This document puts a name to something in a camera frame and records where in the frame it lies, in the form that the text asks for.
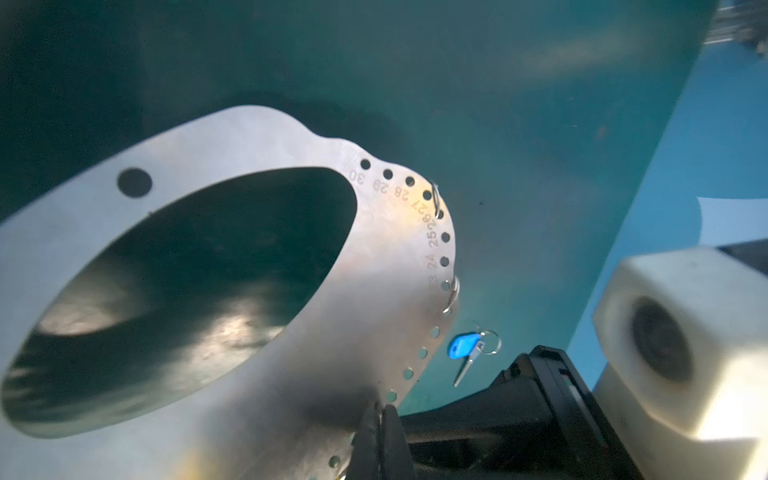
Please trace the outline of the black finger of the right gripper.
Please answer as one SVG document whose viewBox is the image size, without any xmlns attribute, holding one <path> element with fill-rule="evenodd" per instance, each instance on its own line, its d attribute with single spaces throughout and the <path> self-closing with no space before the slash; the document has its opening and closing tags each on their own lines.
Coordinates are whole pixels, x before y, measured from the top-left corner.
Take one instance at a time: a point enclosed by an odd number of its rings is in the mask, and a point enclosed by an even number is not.
<svg viewBox="0 0 768 480">
<path fill-rule="evenodd" d="M 418 479 L 528 479 L 506 465 L 552 413 L 532 380 L 516 379 L 401 421 Z"/>
</svg>

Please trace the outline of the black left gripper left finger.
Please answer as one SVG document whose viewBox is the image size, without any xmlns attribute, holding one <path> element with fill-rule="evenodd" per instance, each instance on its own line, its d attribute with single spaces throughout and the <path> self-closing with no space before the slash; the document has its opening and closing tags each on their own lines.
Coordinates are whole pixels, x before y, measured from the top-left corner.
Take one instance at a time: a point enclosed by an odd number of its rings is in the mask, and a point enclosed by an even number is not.
<svg viewBox="0 0 768 480">
<path fill-rule="evenodd" d="M 380 478 L 379 427 L 381 406 L 370 404 L 363 413 L 352 443 L 353 450 L 346 470 L 347 480 Z"/>
</svg>

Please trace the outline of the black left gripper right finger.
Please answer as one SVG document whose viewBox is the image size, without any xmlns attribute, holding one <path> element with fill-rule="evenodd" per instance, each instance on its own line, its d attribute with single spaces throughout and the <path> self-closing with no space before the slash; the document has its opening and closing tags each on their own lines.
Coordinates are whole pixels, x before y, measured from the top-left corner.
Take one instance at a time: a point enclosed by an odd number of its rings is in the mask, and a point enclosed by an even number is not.
<svg viewBox="0 0 768 480">
<path fill-rule="evenodd" d="M 388 404 L 381 417 L 381 478 L 416 480 L 411 451 L 396 408 Z"/>
</svg>

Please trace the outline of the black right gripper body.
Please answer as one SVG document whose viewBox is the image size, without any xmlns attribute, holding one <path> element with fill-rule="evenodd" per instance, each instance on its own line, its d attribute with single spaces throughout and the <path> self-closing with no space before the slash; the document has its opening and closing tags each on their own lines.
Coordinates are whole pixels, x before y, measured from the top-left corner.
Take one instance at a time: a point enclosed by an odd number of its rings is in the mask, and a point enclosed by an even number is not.
<svg viewBox="0 0 768 480">
<path fill-rule="evenodd" d="M 530 436 L 503 465 L 536 479 L 640 479 L 635 462 L 565 351 L 536 346 L 495 386 L 525 387 L 514 400 Z"/>
</svg>

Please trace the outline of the grey ring-shaped metal plate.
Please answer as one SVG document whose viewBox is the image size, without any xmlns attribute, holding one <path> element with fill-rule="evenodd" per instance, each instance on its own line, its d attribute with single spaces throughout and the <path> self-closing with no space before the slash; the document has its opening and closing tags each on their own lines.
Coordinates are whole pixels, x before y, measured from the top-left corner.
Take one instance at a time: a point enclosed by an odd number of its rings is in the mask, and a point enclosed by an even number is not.
<svg viewBox="0 0 768 480">
<path fill-rule="evenodd" d="M 342 479 L 458 309 L 436 183 L 268 107 L 122 151 L 1 225 L 5 479 Z"/>
</svg>

